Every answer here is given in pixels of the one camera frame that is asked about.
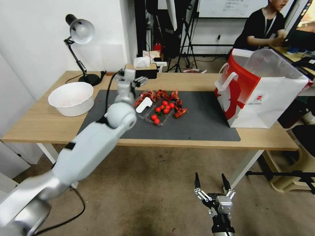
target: hand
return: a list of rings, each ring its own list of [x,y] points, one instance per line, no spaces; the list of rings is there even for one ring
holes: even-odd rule
[[[270,45],[274,47],[280,47],[282,46],[283,41],[284,41],[284,37],[277,37],[277,38],[272,39]]]

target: lanyard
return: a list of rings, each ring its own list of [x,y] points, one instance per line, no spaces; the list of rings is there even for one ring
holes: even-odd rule
[[[274,23],[275,20],[276,20],[276,17],[277,17],[277,15],[275,15],[275,17],[273,18],[273,20],[272,20],[272,22],[271,22],[271,25],[270,25],[270,27],[269,27],[269,29],[268,29],[268,31],[266,31],[266,30],[267,30],[267,18],[265,17],[265,31],[264,31],[265,35],[264,35],[264,38],[267,36],[267,34],[269,33],[269,31],[271,30],[271,28],[272,28],[272,26],[273,26],[273,23]]]

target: gray desk mat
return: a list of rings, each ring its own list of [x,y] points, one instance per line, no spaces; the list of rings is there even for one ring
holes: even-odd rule
[[[138,97],[142,91],[136,91]],[[106,90],[100,90],[94,106],[88,112],[78,133],[90,123],[99,120],[105,112]],[[121,138],[124,139],[165,139],[165,140],[206,140],[206,141],[240,141],[235,128],[230,128],[224,113],[213,92],[179,91],[183,107],[188,113],[175,119],[168,117],[158,127],[145,119],[138,118],[135,126]],[[108,103],[112,104],[117,96],[111,90]]]

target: black shirt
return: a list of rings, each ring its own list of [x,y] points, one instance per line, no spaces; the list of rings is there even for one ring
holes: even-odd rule
[[[272,34],[278,30],[284,29],[284,18],[280,12],[277,12],[276,19],[267,35],[265,34],[265,16],[262,9],[253,12],[250,17],[246,20],[242,34],[237,38],[234,43],[234,48],[247,49],[251,51],[257,50],[259,47],[250,46],[247,43],[248,36],[254,36],[255,38],[270,38]],[[273,19],[267,20],[267,30],[269,29]]]

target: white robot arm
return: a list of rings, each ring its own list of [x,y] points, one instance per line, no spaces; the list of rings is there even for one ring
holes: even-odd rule
[[[60,152],[49,172],[27,178],[0,203],[0,235],[33,235],[49,215],[47,201],[85,179],[136,123],[134,89],[147,82],[135,71],[119,71],[118,96],[107,113],[88,125]]]

